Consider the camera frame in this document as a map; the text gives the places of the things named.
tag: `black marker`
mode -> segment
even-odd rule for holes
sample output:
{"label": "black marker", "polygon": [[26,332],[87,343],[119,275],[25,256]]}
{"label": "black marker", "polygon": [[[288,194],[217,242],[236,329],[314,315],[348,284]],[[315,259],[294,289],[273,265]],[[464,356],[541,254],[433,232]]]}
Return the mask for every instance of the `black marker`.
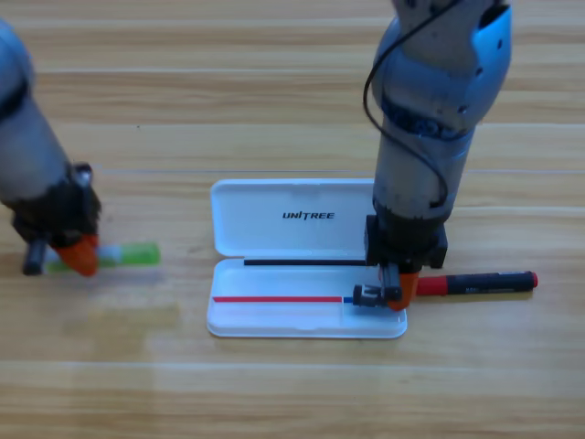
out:
{"label": "black marker", "polygon": [[533,272],[454,274],[421,277],[417,295],[518,293],[537,286],[538,278]]}

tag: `gray robotic arm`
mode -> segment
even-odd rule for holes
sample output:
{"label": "gray robotic arm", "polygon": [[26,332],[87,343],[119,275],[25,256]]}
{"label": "gray robotic arm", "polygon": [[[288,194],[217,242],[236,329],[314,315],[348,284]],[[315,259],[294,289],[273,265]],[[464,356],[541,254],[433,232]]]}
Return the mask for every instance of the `gray robotic arm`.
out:
{"label": "gray robotic arm", "polygon": [[441,268],[476,125],[511,60],[511,6],[500,0],[393,0],[397,11],[368,78],[378,124],[367,263],[380,265],[379,301],[407,307],[424,266]]}
{"label": "gray robotic arm", "polygon": [[78,273],[96,273],[101,203],[91,169],[72,164],[34,96],[27,49],[0,20],[0,202],[27,244],[26,275],[42,274],[47,246]]}

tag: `wood grain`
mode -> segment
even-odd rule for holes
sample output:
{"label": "wood grain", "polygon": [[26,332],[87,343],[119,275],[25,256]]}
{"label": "wood grain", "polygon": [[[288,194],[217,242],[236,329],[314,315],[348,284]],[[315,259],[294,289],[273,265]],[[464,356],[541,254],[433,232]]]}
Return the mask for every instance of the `wood grain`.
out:
{"label": "wood grain", "polygon": [[584,437],[585,5],[514,3],[444,271],[534,270],[539,287],[419,298],[404,337],[366,342],[212,337],[209,189],[372,177],[361,92],[388,0],[0,0],[58,138],[96,169],[103,242],[163,253],[23,278],[0,211],[0,437]]}

